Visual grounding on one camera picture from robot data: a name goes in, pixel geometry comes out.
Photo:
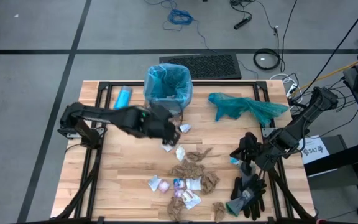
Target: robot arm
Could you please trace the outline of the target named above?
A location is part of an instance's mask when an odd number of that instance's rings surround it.
[[[171,117],[172,114],[168,110],[158,105],[152,106],[151,110],[140,106],[110,110],[73,103],[66,107],[58,132],[65,137],[68,137],[68,133],[77,132],[81,136],[82,145],[91,149],[97,148],[100,134],[85,123],[87,120],[113,124],[137,138],[161,138],[163,144],[174,146],[180,134],[175,125],[169,122]]]

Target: blue cable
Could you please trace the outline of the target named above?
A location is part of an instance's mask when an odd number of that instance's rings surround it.
[[[174,31],[181,31],[183,26],[188,26],[190,25],[193,21],[197,22],[197,34],[203,38],[204,40],[204,45],[205,47],[214,52],[214,53],[217,53],[217,51],[215,50],[212,50],[210,49],[207,45],[206,45],[206,37],[203,36],[201,33],[200,33],[200,30],[198,28],[199,24],[200,24],[200,21],[196,20],[193,18],[193,16],[190,15],[190,13],[186,10],[178,10],[177,9],[177,6],[178,4],[174,1],[174,0],[163,0],[163,1],[160,1],[160,2],[155,2],[155,3],[151,3],[151,2],[148,2],[147,0],[144,0],[147,4],[149,5],[152,5],[152,6],[155,6],[155,5],[161,5],[162,7],[164,7],[165,9],[171,9],[171,12],[169,13],[168,17],[167,17],[167,20],[162,24],[162,28],[164,30],[174,30]],[[164,6],[164,3],[165,2],[168,2],[169,3],[169,6]],[[174,25],[180,25],[180,28],[179,29],[167,29],[165,28],[165,23],[166,22],[170,22]],[[254,74],[256,74],[256,77],[257,79],[259,79],[259,74],[251,69],[248,69],[246,68],[246,66],[240,61],[238,60],[238,62],[240,62],[240,64],[249,72],[253,72]]]

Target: white tissue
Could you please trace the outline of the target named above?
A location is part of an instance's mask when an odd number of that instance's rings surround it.
[[[177,159],[179,161],[182,161],[183,158],[185,158],[186,155],[186,151],[182,146],[178,146],[177,151],[176,151],[176,155],[177,155]]]
[[[183,124],[183,125],[179,126],[179,128],[180,128],[181,132],[187,133],[190,130],[191,125],[190,124]]]
[[[201,177],[198,177],[196,179],[186,179],[186,186],[187,189],[190,190],[201,190]]]
[[[152,191],[155,191],[160,184],[161,179],[157,177],[157,175],[154,175],[154,177],[149,181],[149,186],[151,187]]]

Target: black glove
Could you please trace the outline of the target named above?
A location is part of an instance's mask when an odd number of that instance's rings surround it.
[[[226,204],[229,212],[238,215],[242,210],[246,218],[252,215],[252,219],[260,218],[260,211],[265,211],[265,204],[262,195],[266,193],[265,181],[259,180],[258,175],[253,175],[250,180],[243,185],[240,177],[234,181],[234,189],[231,194],[231,200]]]
[[[244,215],[246,218],[249,218],[252,214],[252,219],[255,221],[257,218],[260,218],[260,211],[265,211],[265,204],[262,195],[266,193],[264,189],[266,187],[265,180],[258,180],[258,175],[254,175],[252,179],[248,182],[242,191],[242,196],[247,197],[247,200],[244,201]]]

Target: blue trash bag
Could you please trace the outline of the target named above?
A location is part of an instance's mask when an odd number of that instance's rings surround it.
[[[281,104],[255,101],[251,98],[236,98],[224,93],[211,93],[208,100],[218,107],[215,121],[223,115],[228,115],[233,119],[238,119],[242,113],[250,111],[266,127],[270,120],[280,116],[288,110],[288,107]]]
[[[151,66],[147,70],[143,94],[148,103],[161,105],[174,115],[181,113],[193,95],[189,69],[169,63]]]

